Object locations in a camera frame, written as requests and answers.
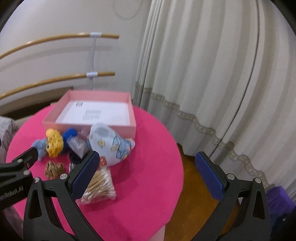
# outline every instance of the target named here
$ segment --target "pink box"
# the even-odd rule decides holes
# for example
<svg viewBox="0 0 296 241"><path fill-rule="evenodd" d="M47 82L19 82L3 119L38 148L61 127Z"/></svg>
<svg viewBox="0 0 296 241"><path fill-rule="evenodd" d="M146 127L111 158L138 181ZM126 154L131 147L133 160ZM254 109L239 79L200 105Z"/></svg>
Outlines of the pink box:
<svg viewBox="0 0 296 241"><path fill-rule="evenodd" d="M52 110L44 118L42 124L45 130L49 128L57 129L61 133L69 128L75 128L77 131L90 131L91 124L72 124L72 123L56 123L64 108L70 101L98 101L98 102L122 102L127 104L129 115L128 125L109 125L123 138L135 138L136 120L133 113L133 105L131 102L131 94L125 92L114 91L67 91L63 97L54 105Z"/></svg>

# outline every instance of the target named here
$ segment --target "blue gripper pad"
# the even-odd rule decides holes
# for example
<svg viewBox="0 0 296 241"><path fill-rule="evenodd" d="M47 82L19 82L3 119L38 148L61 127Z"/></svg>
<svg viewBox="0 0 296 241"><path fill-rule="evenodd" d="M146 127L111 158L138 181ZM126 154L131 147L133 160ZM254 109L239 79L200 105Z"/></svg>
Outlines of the blue gripper pad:
<svg viewBox="0 0 296 241"><path fill-rule="evenodd" d="M198 152L195 156L195 167L201 174L212 197L220 202L224 197L225 186L209 161L214 165L204 152Z"/></svg>
<svg viewBox="0 0 296 241"><path fill-rule="evenodd" d="M74 179L69 178L71 198L73 201L79 199L84 194L88 184L100 164L100 155L96 151L91 151L81 164L76 165L70 172L75 175Z"/></svg>

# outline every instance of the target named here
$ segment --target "blue textured pad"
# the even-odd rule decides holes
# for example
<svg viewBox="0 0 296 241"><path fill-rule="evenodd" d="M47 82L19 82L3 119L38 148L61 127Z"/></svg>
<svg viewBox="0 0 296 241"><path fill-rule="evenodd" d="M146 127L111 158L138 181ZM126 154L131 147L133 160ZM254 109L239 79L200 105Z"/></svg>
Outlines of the blue textured pad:
<svg viewBox="0 0 296 241"><path fill-rule="evenodd" d="M223 183L209 165L207 160L200 153L197 153L195 156L195 166L198 172L201 174L202 179L207 185L212 197L221 201L224 197Z"/></svg>
<svg viewBox="0 0 296 241"><path fill-rule="evenodd" d="M76 200L82 197L88 184L90 183L93 175L95 174L100 164L100 156L95 152L88 162L82 167L81 171L77 175L76 179L72 183L72 200Z"/></svg>

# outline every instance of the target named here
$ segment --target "white paper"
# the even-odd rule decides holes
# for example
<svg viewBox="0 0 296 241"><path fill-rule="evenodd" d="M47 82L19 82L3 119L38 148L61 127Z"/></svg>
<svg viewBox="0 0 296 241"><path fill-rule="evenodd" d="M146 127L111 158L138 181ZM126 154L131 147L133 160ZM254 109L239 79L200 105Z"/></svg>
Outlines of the white paper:
<svg viewBox="0 0 296 241"><path fill-rule="evenodd" d="M128 104L123 102L69 101L56 120L60 124L128 126Z"/></svg>

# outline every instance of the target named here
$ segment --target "screw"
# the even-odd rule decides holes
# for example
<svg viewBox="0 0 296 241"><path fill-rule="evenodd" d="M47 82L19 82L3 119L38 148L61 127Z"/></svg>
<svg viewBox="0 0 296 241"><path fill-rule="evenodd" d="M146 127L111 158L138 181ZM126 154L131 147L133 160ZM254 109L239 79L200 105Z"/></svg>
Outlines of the screw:
<svg viewBox="0 0 296 241"><path fill-rule="evenodd" d="M68 175L66 173L63 173L59 177L60 177L60 179L64 180L64 179L66 179L68 177Z"/></svg>
<svg viewBox="0 0 296 241"><path fill-rule="evenodd" d="M257 183L261 183L261 179L258 178L258 177L256 177L256 178L255 178L255 182L257 182Z"/></svg>
<svg viewBox="0 0 296 241"><path fill-rule="evenodd" d="M40 180L40 178L39 177L36 177L36 178L34 178L34 183L37 183L37 182L39 182L39 180Z"/></svg>
<svg viewBox="0 0 296 241"><path fill-rule="evenodd" d="M229 173L229 174L227 174L227 178L229 180L233 180L235 178L235 176L233 174Z"/></svg>
<svg viewBox="0 0 296 241"><path fill-rule="evenodd" d="M25 176L30 175L30 173L31 173L31 172L30 172L29 170L24 170L24 175L25 175Z"/></svg>

